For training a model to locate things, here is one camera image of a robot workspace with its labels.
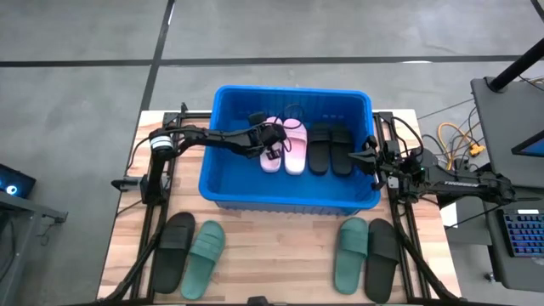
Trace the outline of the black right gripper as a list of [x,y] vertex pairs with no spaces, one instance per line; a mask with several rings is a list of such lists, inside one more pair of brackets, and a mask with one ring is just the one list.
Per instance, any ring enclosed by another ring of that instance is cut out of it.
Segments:
[[400,168],[400,147],[397,140],[385,140],[377,150],[377,139],[368,136],[365,142],[366,150],[349,153],[352,163],[364,174],[375,176],[373,190],[380,190],[388,181],[390,174],[395,174]]

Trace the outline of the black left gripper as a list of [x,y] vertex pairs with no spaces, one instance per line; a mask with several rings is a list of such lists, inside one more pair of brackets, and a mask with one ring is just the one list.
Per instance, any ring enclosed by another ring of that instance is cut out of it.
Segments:
[[259,156],[264,153],[269,160],[281,158],[281,148],[273,146],[281,145],[286,140],[286,132],[282,124],[272,122],[269,125],[256,126],[249,135],[251,145],[246,156]]

